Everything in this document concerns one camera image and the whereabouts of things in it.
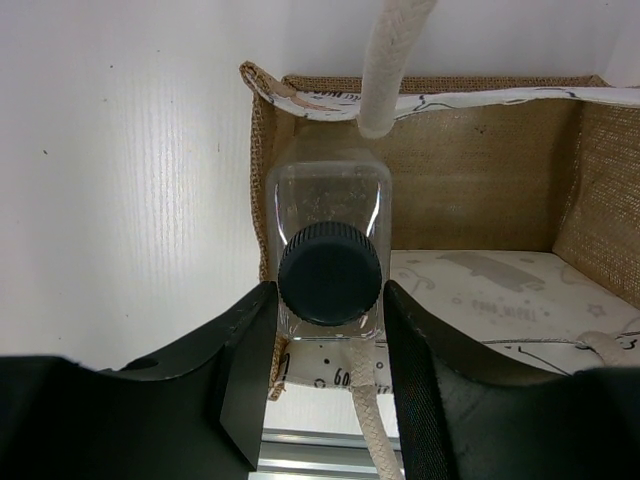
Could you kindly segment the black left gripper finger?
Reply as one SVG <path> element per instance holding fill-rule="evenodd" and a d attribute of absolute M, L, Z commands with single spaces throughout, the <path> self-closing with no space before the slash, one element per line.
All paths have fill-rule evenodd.
<path fill-rule="evenodd" d="M 245 479 L 257 469 L 277 291 L 120 370 L 57 356 L 1 361 L 5 479 Z"/>

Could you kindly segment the clear bottle dark cap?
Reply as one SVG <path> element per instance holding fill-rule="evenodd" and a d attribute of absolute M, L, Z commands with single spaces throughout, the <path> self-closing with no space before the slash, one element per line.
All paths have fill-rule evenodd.
<path fill-rule="evenodd" d="M 267 181 L 269 273 L 290 340 L 382 334 L 392 179 L 377 160 L 285 164 Z"/>

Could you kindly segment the canvas jute tote bag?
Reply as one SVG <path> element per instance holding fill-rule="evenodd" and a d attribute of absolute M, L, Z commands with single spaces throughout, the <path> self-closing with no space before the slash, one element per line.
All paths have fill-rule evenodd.
<path fill-rule="evenodd" d="M 390 171 L 384 330 L 290 340 L 269 396 L 347 391 L 378 476 L 405 474 L 384 317 L 398 283 L 451 327 L 568 376 L 639 372 L 639 91 L 587 77 L 409 77 L 435 1 L 387 1 L 361 77 L 276 79 L 252 62 L 252 214 L 269 273 L 266 190 L 285 164 L 377 160 Z"/>

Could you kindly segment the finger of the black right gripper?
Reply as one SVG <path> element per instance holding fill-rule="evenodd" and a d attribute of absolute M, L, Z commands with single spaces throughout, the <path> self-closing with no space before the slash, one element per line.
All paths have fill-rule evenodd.
<path fill-rule="evenodd" d="M 568 376 L 472 339 L 388 282 L 384 317 L 410 479 L 635 479 L 639 372 Z"/>

